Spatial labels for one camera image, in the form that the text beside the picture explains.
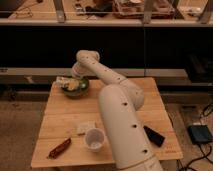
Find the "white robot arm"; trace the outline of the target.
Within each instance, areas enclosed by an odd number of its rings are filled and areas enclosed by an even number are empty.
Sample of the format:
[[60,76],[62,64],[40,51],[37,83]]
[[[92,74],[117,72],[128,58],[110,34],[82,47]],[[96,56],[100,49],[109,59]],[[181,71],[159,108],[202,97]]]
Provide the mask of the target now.
[[98,105],[118,171],[163,171],[137,116],[144,104],[143,90],[101,64],[96,51],[80,50],[76,59],[71,71],[74,77],[90,71],[106,84],[99,92]]

